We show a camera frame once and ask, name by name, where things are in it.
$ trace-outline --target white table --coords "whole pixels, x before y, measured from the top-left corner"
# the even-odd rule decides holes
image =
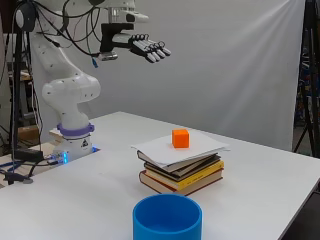
[[[176,125],[115,113],[92,120],[102,151],[0,190],[1,239],[131,240],[132,209],[154,192],[131,144],[171,133]],[[203,210],[203,240],[278,239],[320,176],[320,160],[212,135],[224,179],[191,195]]]

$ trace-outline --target stack of books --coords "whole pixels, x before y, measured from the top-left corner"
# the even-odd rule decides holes
[[[224,162],[217,154],[162,167],[140,151],[138,157],[145,161],[145,170],[139,174],[141,183],[159,193],[171,192],[187,196],[222,179]]]
[[[190,146],[174,148],[172,136],[132,146],[143,160],[140,181],[159,193],[189,195],[220,179],[224,162],[217,153],[227,144],[190,130]]]

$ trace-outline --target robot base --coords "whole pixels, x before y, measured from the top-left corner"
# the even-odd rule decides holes
[[[53,155],[60,156],[64,163],[93,153],[90,134],[72,138],[63,136],[63,141],[55,147]]]

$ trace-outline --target metal stand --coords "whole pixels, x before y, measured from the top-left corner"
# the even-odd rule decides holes
[[[303,105],[306,113],[306,128],[309,132],[310,145],[312,150],[312,156],[320,158],[320,131],[319,131],[319,121],[318,121],[318,93],[317,93],[317,76],[320,72],[320,52],[319,52],[319,39],[318,39],[318,28],[317,28],[317,12],[316,12],[316,2],[315,0],[307,0],[305,13],[304,13],[304,23],[303,23],[303,33],[302,33],[302,44],[301,44],[301,56],[300,56],[300,68],[299,68],[299,86],[301,88],[301,93],[303,95]],[[303,60],[303,47],[305,45],[305,39],[308,43],[308,53],[309,53],[309,71],[310,71],[310,83],[311,83],[311,102],[312,102],[312,117],[313,123],[310,118],[308,99],[305,93],[304,81],[301,79],[302,73],[302,60]],[[305,135],[305,131],[302,134],[300,140],[302,141]],[[298,150],[301,141],[299,140],[295,152]]]
[[[11,150],[13,152],[12,154],[13,158],[14,158],[14,151],[17,149],[17,146],[18,146],[22,37],[23,37],[22,31],[20,29],[17,29],[16,47],[15,47],[15,53],[14,53],[15,61],[14,61],[13,92],[12,92],[12,104],[11,104],[10,137],[9,137]]]

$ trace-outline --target tripod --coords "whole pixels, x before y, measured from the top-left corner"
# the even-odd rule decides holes
[[[310,85],[311,85],[311,112],[312,121],[308,108],[308,99],[305,91],[305,82],[302,80],[302,67],[303,67],[303,48],[308,46],[309,53],[309,72],[310,72]],[[297,152],[303,137],[306,132],[309,133],[310,146],[312,156],[320,158],[320,132],[319,132],[319,120],[318,120],[318,89],[317,89],[317,77],[320,73],[320,52],[319,52],[319,38],[317,28],[317,10],[315,0],[306,0],[306,7],[304,13],[303,31],[302,31],[302,43],[301,43],[301,55],[299,66],[299,87],[301,90],[303,105],[305,108],[306,127],[300,137],[300,140],[294,149]]]

